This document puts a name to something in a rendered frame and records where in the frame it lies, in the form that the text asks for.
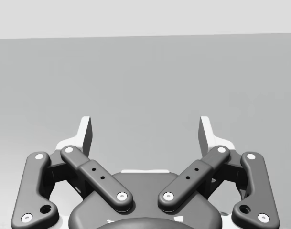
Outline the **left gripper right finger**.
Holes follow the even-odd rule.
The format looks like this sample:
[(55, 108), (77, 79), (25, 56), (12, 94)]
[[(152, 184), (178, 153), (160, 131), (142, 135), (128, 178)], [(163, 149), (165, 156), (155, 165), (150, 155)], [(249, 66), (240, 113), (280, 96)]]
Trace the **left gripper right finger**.
[(195, 160), (158, 195), (158, 207), (176, 211), (194, 192), (204, 198), (226, 180), (235, 183), (241, 200), (233, 206), (232, 222), (242, 229), (278, 229), (280, 219), (262, 154), (239, 154), (234, 144), (215, 136), (210, 119), (200, 117), (198, 141), (202, 158)]

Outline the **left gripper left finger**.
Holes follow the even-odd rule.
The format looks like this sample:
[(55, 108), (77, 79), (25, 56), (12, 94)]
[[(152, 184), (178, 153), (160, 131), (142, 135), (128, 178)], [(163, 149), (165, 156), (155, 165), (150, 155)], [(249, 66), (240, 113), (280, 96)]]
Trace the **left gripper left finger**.
[(50, 200), (55, 184), (67, 180), (82, 198), (98, 193), (116, 212), (133, 207), (133, 195), (97, 161), (89, 159), (92, 125), (82, 117), (77, 134), (60, 141), (50, 155), (27, 156), (11, 218), (13, 229), (48, 229), (59, 221), (56, 204)]

